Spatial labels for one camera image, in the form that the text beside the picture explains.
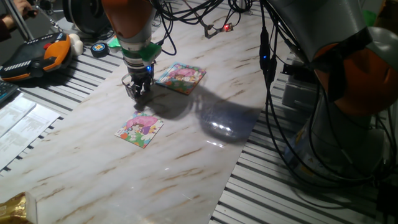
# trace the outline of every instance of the black and white striped surface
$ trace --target black and white striped surface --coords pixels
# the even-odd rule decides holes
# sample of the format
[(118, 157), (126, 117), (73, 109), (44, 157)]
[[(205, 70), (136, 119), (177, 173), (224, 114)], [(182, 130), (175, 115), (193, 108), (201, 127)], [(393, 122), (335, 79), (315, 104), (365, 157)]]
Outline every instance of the black and white striped surface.
[[(199, 4), (202, 0), (190, 0)], [(182, 2), (172, 2), (178, 9)], [(227, 2), (220, 8), (229, 10)], [(251, 9), (260, 16), (258, 2)], [(12, 168), (23, 163), (23, 158), (70, 114), (105, 78), (122, 63), (122, 55), (111, 54), (94, 58), (89, 49), (75, 57), (70, 66), (36, 81), (32, 87), (21, 87), (24, 96), (60, 114), (39, 138), (27, 147), (5, 169), (1, 176), (12, 175)], [(310, 116), (308, 112), (288, 108), (281, 103), (287, 76), (279, 74), (272, 89), (275, 110), (286, 135), (293, 136)], [(274, 125), (277, 143), (285, 144)], [(358, 192), (340, 194), (308, 194), (294, 180), (276, 153), (266, 127), (265, 111), (260, 114), (242, 154), (226, 184), (225, 190), (209, 223), (393, 223), (376, 213), (377, 190), (364, 187)]]

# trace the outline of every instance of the green object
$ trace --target green object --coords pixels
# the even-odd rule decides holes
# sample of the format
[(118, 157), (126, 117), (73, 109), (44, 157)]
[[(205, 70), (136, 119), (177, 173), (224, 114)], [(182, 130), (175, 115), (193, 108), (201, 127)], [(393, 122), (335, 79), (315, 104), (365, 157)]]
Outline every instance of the green object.
[(129, 58), (141, 58), (145, 66), (149, 66), (151, 62), (161, 53), (162, 46), (150, 43), (147, 47), (139, 51), (130, 51), (122, 48), (124, 56)]
[(147, 47), (138, 51), (144, 62), (153, 61), (162, 51), (162, 47), (157, 44), (150, 43)]
[(108, 44), (108, 46), (110, 48), (121, 47), (117, 37), (113, 37), (113, 40)]
[(363, 17), (365, 18), (365, 23), (367, 26), (373, 26), (374, 22), (376, 21), (376, 13), (368, 11), (368, 10), (363, 10)]

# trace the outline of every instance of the cable connector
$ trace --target cable connector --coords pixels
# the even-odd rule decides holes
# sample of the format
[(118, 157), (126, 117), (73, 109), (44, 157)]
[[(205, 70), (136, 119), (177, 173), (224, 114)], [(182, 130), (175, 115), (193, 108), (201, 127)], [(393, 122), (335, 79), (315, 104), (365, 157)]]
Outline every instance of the cable connector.
[(271, 51), (269, 49), (269, 34), (267, 28), (263, 27), (260, 35), (260, 68), (267, 75)]

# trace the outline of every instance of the person's hand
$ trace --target person's hand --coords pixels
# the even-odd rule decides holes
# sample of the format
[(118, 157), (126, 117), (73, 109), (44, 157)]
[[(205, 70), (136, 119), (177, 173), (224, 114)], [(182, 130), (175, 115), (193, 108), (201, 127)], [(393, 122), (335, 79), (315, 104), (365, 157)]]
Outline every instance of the person's hand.
[[(14, 0), (14, 4), (17, 7), (19, 13), (24, 19), (29, 18), (28, 12), (33, 10), (32, 6), (26, 0)], [(2, 19), (2, 21), (6, 24), (7, 28), (10, 30), (15, 28), (15, 22), (12, 19), (12, 16), (7, 15)]]
[(33, 10), (32, 6), (26, 0), (14, 0), (14, 4), (24, 19), (27, 19), (29, 17), (27, 13)]

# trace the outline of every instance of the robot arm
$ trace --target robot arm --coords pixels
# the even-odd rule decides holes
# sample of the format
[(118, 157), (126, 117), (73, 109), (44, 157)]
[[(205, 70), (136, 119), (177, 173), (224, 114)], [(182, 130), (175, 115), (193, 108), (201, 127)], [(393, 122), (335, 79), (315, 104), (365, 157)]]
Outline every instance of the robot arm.
[(154, 60), (162, 47), (150, 42), (156, 9), (145, 0), (102, 0), (104, 11), (122, 47), (124, 63), (132, 78), (127, 92), (134, 98), (142, 87), (149, 91), (154, 76)]

